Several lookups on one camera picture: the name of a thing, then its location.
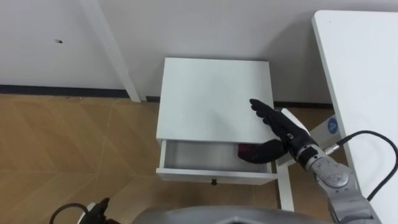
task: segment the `black wire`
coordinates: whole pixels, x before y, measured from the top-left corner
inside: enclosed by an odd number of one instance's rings
[[[347,143],[349,140],[351,140],[353,137],[360,135],[360,134],[372,134],[374,136],[377,136],[383,140],[385,140],[386,142],[388,142],[388,144],[390,144],[390,146],[392,147],[392,149],[394,150],[395,154],[396,154],[396,164],[395,166],[392,168],[391,172],[387,175],[386,178],[384,178],[384,180],[382,180],[380,182],[380,184],[372,191],[372,193],[368,196],[367,200],[371,201],[373,199],[373,197],[379,192],[379,190],[384,186],[384,184],[386,184],[391,177],[397,172],[398,169],[398,149],[397,146],[387,137],[385,137],[382,134],[379,134],[377,132],[374,131],[368,131],[368,130],[364,130],[364,131],[357,131],[353,134],[350,134],[349,136],[343,138],[342,140],[338,141],[337,144],[339,146],[342,146],[343,144]]]
[[[51,219],[50,219],[50,224],[54,224],[55,217],[57,217],[57,215],[58,215],[60,212],[62,212],[63,210],[65,210],[65,209],[67,209],[67,208],[80,208],[80,209],[82,209],[82,210],[84,211],[85,215],[88,214],[88,209],[87,209],[84,205],[82,205],[82,204],[80,204],[80,203],[69,203],[69,204],[66,204],[66,205],[64,205],[64,206],[61,206],[60,208],[58,208],[58,209],[52,214]]]

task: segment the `drawer front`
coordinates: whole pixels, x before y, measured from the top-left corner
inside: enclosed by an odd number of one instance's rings
[[[262,185],[277,178],[268,173],[270,165],[242,161],[237,150],[231,143],[163,140],[156,173],[162,180],[209,184]]]
[[[189,170],[158,168],[157,175],[166,181],[203,182],[218,184],[262,185],[277,178],[276,174],[259,174],[251,172],[227,172],[216,170]]]

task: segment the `robotic arm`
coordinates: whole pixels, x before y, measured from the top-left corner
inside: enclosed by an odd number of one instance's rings
[[[381,223],[371,204],[358,188],[354,172],[322,151],[309,134],[280,111],[259,100],[250,100],[251,108],[280,138],[277,157],[290,155],[309,173],[328,196],[330,214],[335,223]],[[337,145],[327,149],[334,150]]]

